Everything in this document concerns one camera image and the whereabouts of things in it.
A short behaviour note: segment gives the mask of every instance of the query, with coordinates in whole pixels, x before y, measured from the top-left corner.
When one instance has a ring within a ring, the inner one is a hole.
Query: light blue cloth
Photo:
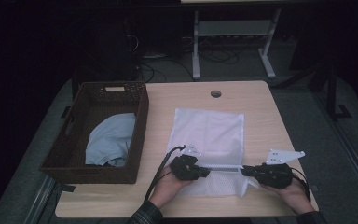
[[[86,164],[123,166],[135,125],[133,113],[117,114],[100,123],[89,135]]]

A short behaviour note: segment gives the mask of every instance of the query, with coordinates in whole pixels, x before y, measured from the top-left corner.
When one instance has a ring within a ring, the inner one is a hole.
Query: basket
[[[144,82],[86,82],[71,106],[40,171],[63,184],[134,184],[145,140],[149,99]],[[105,119],[134,113],[135,126],[126,164],[85,164],[92,130]]]

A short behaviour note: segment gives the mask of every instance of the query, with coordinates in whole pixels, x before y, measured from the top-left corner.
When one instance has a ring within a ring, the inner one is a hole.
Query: white cloth
[[[89,135],[86,164],[123,166],[134,125],[133,113],[117,114],[101,122]]]
[[[212,110],[177,108],[167,152],[182,145],[194,144],[201,154],[196,163],[202,167],[240,168],[243,158],[244,115]],[[186,187],[186,195],[243,196],[248,177],[238,172],[211,171]]]

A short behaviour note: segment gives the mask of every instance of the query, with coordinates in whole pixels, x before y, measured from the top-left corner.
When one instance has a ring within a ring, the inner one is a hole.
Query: sleeve
[[[327,224],[324,215],[320,212],[308,212],[297,217],[298,224]]]
[[[144,202],[130,217],[127,224],[156,224],[162,219],[162,213],[150,201]]]

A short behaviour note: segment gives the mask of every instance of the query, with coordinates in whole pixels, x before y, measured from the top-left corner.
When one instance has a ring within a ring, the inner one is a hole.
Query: desk
[[[142,204],[170,138],[177,107],[219,110],[245,115],[243,164],[259,165],[271,148],[293,150],[289,135],[263,81],[147,84],[150,107],[144,151],[134,185],[76,185],[63,192],[58,217],[130,217]],[[221,91],[213,98],[211,91]],[[289,163],[302,171],[300,163]],[[313,205],[317,204],[312,197]],[[249,187],[244,198],[178,196],[167,204],[165,217],[263,217],[293,215],[275,195]]]

